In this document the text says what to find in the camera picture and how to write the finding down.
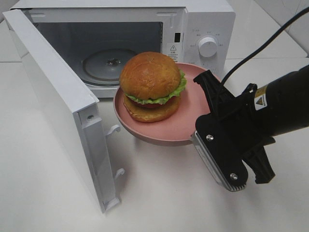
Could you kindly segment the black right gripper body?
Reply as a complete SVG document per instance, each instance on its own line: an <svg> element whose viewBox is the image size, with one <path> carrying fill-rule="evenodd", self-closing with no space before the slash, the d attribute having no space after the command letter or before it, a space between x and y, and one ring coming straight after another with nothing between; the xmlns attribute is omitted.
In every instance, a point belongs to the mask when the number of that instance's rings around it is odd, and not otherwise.
<svg viewBox="0 0 309 232"><path fill-rule="evenodd" d="M264 146L275 140L255 122L254 94L243 93L238 97L221 94L220 103L208 97L211 115L222 127L241 159L247 164L269 164Z"/></svg>

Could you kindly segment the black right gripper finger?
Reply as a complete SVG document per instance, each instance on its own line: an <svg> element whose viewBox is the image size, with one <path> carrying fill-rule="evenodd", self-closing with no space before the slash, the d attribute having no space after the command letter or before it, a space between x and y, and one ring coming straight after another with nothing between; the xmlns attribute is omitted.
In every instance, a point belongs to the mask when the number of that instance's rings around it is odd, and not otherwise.
<svg viewBox="0 0 309 232"><path fill-rule="evenodd" d="M244 154L243 160L253 170L257 184L269 183L275 177L263 146L250 149Z"/></svg>
<svg viewBox="0 0 309 232"><path fill-rule="evenodd" d="M207 99L212 116L229 116L238 109L236 97L225 87L210 70L204 71L193 79L201 86Z"/></svg>

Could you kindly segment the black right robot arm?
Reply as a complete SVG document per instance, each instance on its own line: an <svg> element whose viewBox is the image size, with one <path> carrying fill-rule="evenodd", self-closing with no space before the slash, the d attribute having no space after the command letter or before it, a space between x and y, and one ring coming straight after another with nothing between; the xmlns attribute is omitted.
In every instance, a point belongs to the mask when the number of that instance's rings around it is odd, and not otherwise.
<svg viewBox="0 0 309 232"><path fill-rule="evenodd" d="M265 146L274 137L309 125L309 69L291 72L269 84L249 84L234 96L210 72L194 82L203 89L210 112L197 118L194 144L215 181L229 191L244 189L247 168L257 184L274 172Z"/></svg>

